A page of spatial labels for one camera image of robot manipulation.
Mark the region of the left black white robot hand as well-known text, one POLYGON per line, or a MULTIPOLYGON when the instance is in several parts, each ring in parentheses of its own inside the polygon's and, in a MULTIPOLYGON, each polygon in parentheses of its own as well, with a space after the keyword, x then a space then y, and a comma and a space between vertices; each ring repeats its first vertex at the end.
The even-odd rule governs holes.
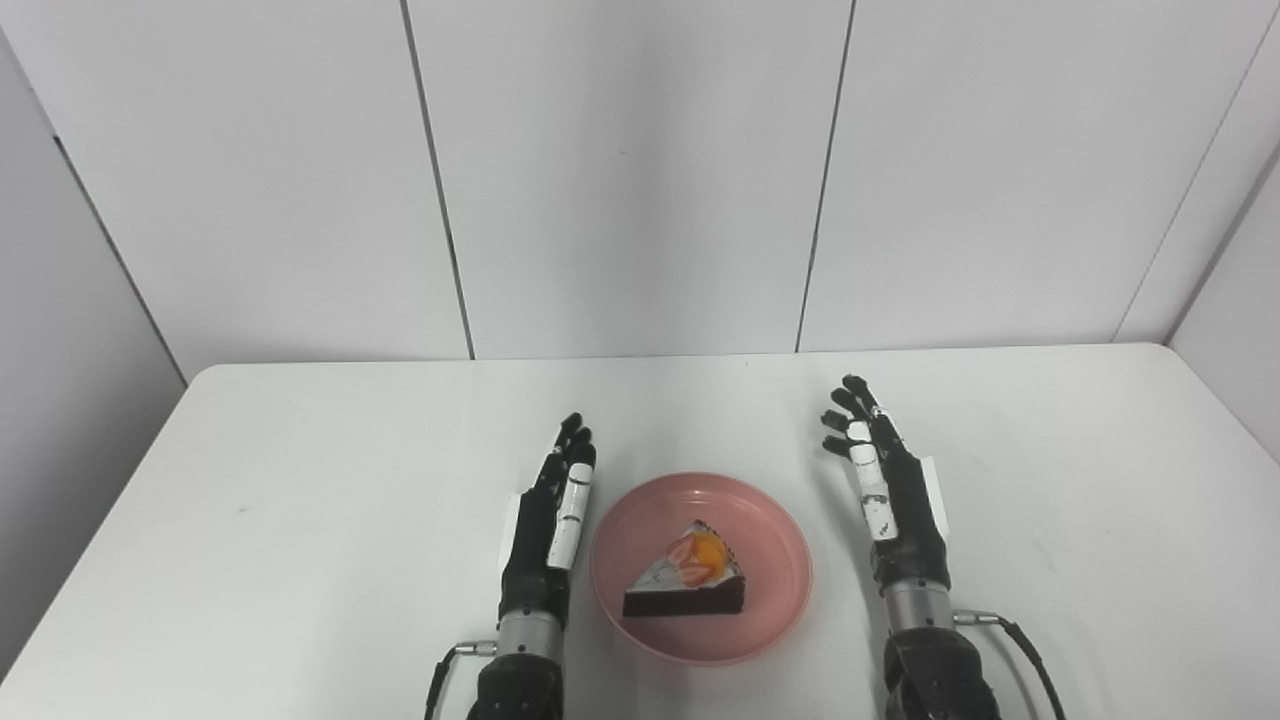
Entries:
POLYGON ((535 482, 518 496, 515 533, 500 577, 499 618, 544 615, 568 624, 571 573, 579 555, 596 465, 593 432, 570 414, 535 482))

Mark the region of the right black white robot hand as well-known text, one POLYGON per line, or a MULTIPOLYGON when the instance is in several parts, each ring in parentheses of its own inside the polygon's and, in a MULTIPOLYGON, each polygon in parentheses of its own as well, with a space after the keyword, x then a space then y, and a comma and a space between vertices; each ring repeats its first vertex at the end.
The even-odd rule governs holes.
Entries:
POLYGON ((910 582, 951 591, 947 528, 937 483, 905 445, 860 375, 845 375, 820 416, 822 447, 836 456, 861 507, 881 589, 910 582))

